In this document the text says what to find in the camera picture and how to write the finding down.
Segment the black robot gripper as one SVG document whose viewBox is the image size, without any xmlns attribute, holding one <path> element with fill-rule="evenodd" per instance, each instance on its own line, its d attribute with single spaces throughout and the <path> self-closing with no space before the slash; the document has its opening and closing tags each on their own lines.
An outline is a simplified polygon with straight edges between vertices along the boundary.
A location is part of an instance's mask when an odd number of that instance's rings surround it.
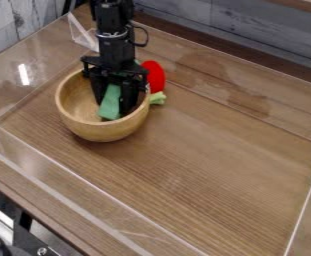
<svg viewBox="0 0 311 256">
<path fill-rule="evenodd" d="M 111 83 L 120 86 L 119 112 L 125 116 L 137 103 L 139 91 L 145 89 L 148 71 L 136 63 L 135 47 L 144 47 L 133 41 L 135 33 L 96 32 L 99 55 L 87 55 L 83 62 L 83 74 L 91 81 L 97 104 L 101 104 Z"/>
</svg>

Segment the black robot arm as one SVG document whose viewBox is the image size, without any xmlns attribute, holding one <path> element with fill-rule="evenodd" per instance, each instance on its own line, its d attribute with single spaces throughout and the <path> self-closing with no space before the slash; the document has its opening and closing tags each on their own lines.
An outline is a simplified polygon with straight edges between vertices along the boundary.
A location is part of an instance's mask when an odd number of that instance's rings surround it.
<svg viewBox="0 0 311 256">
<path fill-rule="evenodd" d="M 132 111 L 139 93 L 147 90 L 148 71 L 136 62 L 135 48 L 148 41 L 135 41 L 132 0 L 89 0 L 89 7 L 99 55 L 81 58 L 83 76 L 91 82 L 97 116 L 116 120 Z"/>
</svg>

